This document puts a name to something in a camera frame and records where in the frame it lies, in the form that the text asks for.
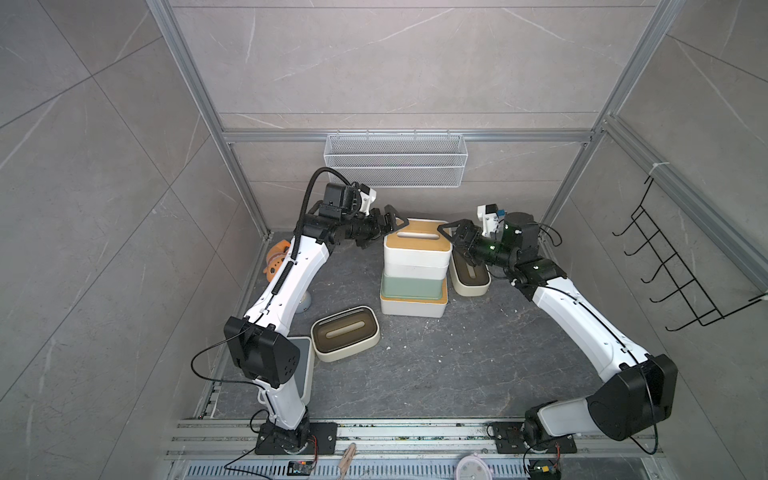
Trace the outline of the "small bamboo lid tissue box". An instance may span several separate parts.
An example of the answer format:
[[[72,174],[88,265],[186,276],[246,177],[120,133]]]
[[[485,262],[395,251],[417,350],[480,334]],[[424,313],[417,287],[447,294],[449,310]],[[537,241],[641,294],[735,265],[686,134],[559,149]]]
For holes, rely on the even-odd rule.
[[[448,265],[421,266],[399,263],[386,263],[384,275],[391,278],[408,278],[417,280],[442,281],[447,273]]]

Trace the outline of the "green tissue box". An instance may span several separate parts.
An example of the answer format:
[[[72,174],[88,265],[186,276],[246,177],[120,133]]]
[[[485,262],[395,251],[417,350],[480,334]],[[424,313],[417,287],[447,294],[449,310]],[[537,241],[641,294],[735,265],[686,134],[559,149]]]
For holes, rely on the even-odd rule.
[[[400,300],[437,301],[443,297],[445,280],[382,276],[380,294]]]

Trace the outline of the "large bamboo lid tissue box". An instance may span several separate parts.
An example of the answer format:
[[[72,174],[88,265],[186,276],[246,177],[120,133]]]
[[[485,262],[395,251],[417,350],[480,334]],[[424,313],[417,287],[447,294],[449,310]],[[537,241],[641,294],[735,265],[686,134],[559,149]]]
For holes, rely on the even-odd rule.
[[[441,296],[436,300],[406,299],[380,292],[381,310],[386,315],[440,318],[448,304],[447,281],[441,284]]]

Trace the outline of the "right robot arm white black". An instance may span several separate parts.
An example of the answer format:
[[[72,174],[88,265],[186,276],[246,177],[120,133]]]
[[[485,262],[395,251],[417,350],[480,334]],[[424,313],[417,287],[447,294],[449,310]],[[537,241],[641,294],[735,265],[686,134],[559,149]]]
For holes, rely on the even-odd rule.
[[[547,449],[559,438],[596,434],[623,441],[672,414],[678,368],[652,355],[616,328],[578,291],[566,272],[539,250],[540,225],[512,212],[487,229],[469,219],[438,232],[468,264],[498,267],[526,299],[546,312],[586,355],[602,386],[586,397],[529,409],[523,435],[528,447]]]

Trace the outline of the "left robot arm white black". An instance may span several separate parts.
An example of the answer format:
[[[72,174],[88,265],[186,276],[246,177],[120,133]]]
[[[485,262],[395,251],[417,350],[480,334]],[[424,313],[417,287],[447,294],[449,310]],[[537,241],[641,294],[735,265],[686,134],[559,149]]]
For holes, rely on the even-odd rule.
[[[343,182],[327,184],[314,206],[305,199],[290,250],[268,287],[242,319],[225,324],[233,363],[260,388],[259,402],[282,430],[299,430],[306,415],[294,379],[300,350],[287,335],[315,275],[337,244],[352,240],[365,248],[409,225],[390,205],[374,208],[375,198],[373,188]]]

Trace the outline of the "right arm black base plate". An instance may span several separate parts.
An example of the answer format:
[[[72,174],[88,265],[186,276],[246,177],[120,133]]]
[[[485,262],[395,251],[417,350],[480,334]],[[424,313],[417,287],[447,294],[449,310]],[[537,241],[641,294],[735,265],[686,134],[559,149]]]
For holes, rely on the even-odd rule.
[[[551,436],[533,421],[493,421],[486,424],[486,435],[499,454],[547,453],[575,454],[571,435]]]

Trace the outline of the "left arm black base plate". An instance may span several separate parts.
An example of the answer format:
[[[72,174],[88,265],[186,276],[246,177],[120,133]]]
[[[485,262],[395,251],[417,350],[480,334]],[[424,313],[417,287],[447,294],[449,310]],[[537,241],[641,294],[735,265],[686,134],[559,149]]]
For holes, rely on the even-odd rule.
[[[272,422],[264,423],[258,433],[256,455],[332,455],[336,449],[338,424],[302,422],[295,430],[286,430]]]

